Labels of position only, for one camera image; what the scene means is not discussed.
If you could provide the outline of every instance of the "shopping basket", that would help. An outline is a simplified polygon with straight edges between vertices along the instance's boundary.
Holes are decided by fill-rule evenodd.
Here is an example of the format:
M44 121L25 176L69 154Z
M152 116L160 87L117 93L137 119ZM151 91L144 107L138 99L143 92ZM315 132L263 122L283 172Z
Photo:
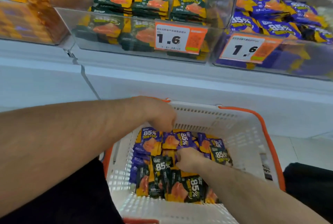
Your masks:
M281 166L262 117L251 110L165 100L177 111L176 129L204 132L223 139L233 167L265 179L260 152L267 155L273 182L285 190ZM106 153L106 180L122 217L157 219L163 223L237 223L223 204L190 204L137 197L129 183L133 145L142 125Z

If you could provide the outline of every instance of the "hand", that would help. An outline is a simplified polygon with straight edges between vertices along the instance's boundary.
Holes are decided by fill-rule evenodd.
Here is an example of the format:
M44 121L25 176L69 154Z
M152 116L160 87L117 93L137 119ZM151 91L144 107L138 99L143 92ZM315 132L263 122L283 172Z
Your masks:
M176 166L185 172L198 173L199 166L205 161L210 161L193 148L181 148L176 154L178 160Z
M149 124L158 131L170 132L177 118L174 108L158 99L149 97L141 99L144 99Z

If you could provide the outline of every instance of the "price tag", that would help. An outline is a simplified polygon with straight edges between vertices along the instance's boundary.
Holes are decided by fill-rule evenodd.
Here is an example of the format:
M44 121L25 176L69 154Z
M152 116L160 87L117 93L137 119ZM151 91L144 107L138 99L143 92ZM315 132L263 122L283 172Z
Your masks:
M260 64L282 41L282 39L277 38L233 34L222 51L220 59Z
M199 54L207 28L155 22L155 49Z

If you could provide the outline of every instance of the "forearm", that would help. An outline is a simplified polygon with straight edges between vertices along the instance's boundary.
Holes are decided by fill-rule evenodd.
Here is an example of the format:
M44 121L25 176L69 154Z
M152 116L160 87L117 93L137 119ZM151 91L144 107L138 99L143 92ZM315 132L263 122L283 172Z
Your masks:
M328 223L300 201L251 174L205 159L198 173L240 224Z
M0 216L37 197L153 116L147 98L0 113Z

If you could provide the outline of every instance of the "white price label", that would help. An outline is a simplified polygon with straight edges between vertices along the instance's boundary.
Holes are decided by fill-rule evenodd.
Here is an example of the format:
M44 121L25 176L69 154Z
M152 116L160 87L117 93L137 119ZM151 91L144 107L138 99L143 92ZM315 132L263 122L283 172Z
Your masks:
M155 47L162 50L186 52L190 29L164 24L156 24Z
M251 61L251 57L265 42L264 38L233 35L224 48L221 58Z

